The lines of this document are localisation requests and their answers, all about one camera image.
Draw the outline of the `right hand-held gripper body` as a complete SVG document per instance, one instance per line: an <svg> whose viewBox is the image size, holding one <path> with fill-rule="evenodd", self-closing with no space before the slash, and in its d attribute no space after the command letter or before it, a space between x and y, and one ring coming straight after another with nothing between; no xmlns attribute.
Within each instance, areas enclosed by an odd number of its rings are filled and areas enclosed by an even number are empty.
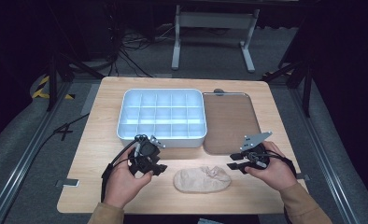
<svg viewBox="0 0 368 224"><path fill-rule="evenodd" d="M271 132L266 132L244 136L240 151L241 155L249 160L250 167L263 170L269 165L269 155L262 142L271 134Z"/></svg>

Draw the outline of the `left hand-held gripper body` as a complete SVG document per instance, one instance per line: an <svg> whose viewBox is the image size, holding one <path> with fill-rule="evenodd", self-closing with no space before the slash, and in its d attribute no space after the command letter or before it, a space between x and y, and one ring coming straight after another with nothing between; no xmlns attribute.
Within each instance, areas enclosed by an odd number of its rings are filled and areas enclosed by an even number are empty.
<svg viewBox="0 0 368 224"><path fill-rule="evenodd" d="M129 154L129 161L131 165L129 170L132 175L137 172L146 174L153 171L153 165L159 164L160 148L164 147L155 136L148 138L145 134L137 135L134 138L136 147Z"/></svg>

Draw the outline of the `white compartment box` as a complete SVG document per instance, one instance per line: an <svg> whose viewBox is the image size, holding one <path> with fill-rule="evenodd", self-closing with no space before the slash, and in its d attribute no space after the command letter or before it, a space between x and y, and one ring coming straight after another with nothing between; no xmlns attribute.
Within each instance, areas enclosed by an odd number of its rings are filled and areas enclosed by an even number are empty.
<svg viewBox="0 0 368 224"><path fill-rule="evenodd" d="M123 95L117 136L125 146L145 134L165 147L200 147L206 133L204 97L196 89L129 89Z"/></svg>

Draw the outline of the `person's right hand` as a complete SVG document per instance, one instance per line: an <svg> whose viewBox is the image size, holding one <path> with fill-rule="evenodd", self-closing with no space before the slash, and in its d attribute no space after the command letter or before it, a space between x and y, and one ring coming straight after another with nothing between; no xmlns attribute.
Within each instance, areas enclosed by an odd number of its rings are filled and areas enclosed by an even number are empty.
<svg viewBox="0 0 368 224"><path fill-rule="evenodd" d="M265 182L269 187L277 191L287 189L298 183L290 167L282 160L272 158L265 170L246 167L245 171Z"/></svg>

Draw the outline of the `person's left hand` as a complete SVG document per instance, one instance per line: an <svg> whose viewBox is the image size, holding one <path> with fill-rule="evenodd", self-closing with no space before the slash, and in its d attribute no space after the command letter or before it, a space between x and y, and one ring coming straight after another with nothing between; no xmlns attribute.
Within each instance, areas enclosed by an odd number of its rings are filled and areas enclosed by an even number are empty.
<svg viewBox="0 0 368 224"><path fill-rule="evenodd" d="M127 159L132 148L125 151L118 160L106 183L106 194L103 203L123 209L152 179L150 171L141 177L135 177L129 170Z"/></svg>

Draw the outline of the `black metal stand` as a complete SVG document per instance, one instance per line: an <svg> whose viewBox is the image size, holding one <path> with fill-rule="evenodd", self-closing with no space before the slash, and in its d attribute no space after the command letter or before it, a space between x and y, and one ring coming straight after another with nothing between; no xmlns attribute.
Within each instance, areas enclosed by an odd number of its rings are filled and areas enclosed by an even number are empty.
<svg viewBox="0 0 368 224"><path fill-rule="evenodd" d="M58 102L57 76L60 76L63 82L72 82L74 80L75 76L72 68L70 67L70 64L75 65L77 68L84 71L85 73L90 74L92 77L95 77L97 79L104 78L102 74L90 68L85 63L75 60L61 52L55 52L50 59L48 72L50 78L50 98L48 111L51 111Z"/></svg>
<svg viewBox="0 0 368 224"><path fill-rule="evenodd" d="M291 72L290 77L286 81L286 86L289 89L297 89L301 83L303 86L303 97L302 97L302 109L304 114L309 118L309 104L310 104L310 94L312 86L312 68L311 62L309 61L299 61L296 63L290 63L275 72L267 72L262 76L261 81L270 82L278 77L281 77L288 72Z"/></svg>

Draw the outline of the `yellow black floor tape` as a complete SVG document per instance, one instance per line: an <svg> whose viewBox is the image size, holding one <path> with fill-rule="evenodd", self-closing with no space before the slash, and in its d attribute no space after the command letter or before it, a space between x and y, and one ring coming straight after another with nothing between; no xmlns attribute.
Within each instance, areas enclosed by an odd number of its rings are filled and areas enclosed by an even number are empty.
<svg viewBox="0 0 368 224"><path fill-rule="evenodd" d="M50 95L48 93L43 92L43 90L46 87L49 80L50 80L50 77L48 75L45 75L40 80L38 86L35 89L35 92L32 95L33 98L44 98L44 99L49 99L50 98Z"/></svg>

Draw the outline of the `aluminium rail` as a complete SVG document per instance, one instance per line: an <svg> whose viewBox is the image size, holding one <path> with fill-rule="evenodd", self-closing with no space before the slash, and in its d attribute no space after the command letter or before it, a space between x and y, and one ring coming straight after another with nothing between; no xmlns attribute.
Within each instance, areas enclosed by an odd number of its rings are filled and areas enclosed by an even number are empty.
<svg viewBox="0 0 368 224"><path fill-rule="evenodd" d="M312 145L314 147L315 157L318 161L321 172L326 179L330 192L333 195L333 199L335 200L341 217L343 218L345 224L360 224L354 213L354 210L352 209L352 206L349 204L341 180L328 159L328 155L321 143L321 140L319 139L317 130L315 129L311 118L309 118L303 110L300 93L297 90L289 90L289 93L296 109L300 113L300 117L304 123L306 131L310 136Z"/></svg>
<svg viewBox="0 0 368 224"><path fill-rule="evenodd" d="M72 84L64 82L57 91L57 98L54 106L47 112L40 121L35 133L27 148L24 150L17 165L9 175L7 183L0 192L0 224L3 224L12 204L14 204L22 183L27 176L38 152L40 151L42 140L46 135L47 128L51 124L53 117L58 111L60 104L63 102L65 95L68 93Z"/></svg>

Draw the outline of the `white metal table frame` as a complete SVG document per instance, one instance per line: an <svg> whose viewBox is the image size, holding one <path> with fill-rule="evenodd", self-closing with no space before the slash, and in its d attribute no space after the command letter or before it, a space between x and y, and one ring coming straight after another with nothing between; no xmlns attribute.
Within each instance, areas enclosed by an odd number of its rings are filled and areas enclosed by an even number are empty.
<svg viewBox="0 0 368 224"><path fill-rule="evenodd" d="M177 70L180 60L180 29L185 28L219 28L219 29L237 29L246 30L247 37L239 43L242 55L250 73L255 72L255 66L252 61L249 45L252 39L260 11L255 9L249 14L237 13L217 13L217 12L186 12L182 11L180 5L176 6L175 14L175 44L171 68Z"/></svg>

